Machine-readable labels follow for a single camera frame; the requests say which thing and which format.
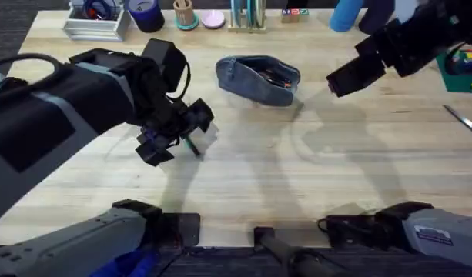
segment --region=black robotic arm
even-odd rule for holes
[[[196,128],[206,131],[211,109],[173,98],[187,65],[173,43],[151,40],[142,56],[94,49],[61,64],[33,85],[0,87],[0,217],[61,164],[107,130],[142,127],[136,151],[151,165],[174,157],[167,149]]]
[[[433,0],[405,22],[395,19],[356,46],[359,57],[328,75],[338,97],[364,89],[393,66],[415,74],[450,47],[472,45],[472,0]]]

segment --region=blue cup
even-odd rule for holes
[[[330,19],[330,28],[336,32],[348,32],[363,4],[364,0],[340,0]]]
[[[156,32],[164,26],[164,16],[158,0],[129,0],[126,7],[143,32]]]

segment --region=wooden table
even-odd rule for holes
[[[66,61],[91,48],[140,54],[150,38],[175,42],[192,66],[186,101],[203,98],[219,132],[203,161],[181,146],[175,160],[153,168],[135,153],[136,127],[110,130],[0,221],[0,244],[82,221],[127,198],[167,212],[198,212],[200,245],[218,246],[249,245],[256,225],[272,225],[294,244],[326,245],[316,219],[406,200],[472,215],[472,133],[442,107],[472,119],[472,95],[447,93],[433,63],[404,79],[389,71],[368,89],[336,98],[325,77],[357,55],[353,47],[365,36],[330,31],[330,11],[311,11],[308,23],[288,25],[279,13],[268,11],[267,34],[251,35],[202,26],[182,32],[173,12],[164,12],[160,32],[132,27],[117,43],[70,41],[59,29],[66,12],[39,12],[21,52]],[[218,87],[220,58],[256,54],[302,72],[293,106],[264,107]],[[11,75],[37,79],[49,71],[41,62],[21,62]]]

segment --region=pencil case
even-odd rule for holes
[[[285,86],[270,83],[261,72],[279,76],[277,81]],[[220,88],[264,105],[280,107],[292,104],[300,82],[297,68],[266,55],[223,58],[216,63],[216,74]]]

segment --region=pink lid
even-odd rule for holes
[[[226,23],[226,18],[223,12],[210,10],[203,13],[202,23],[207,28],[220,28]]]

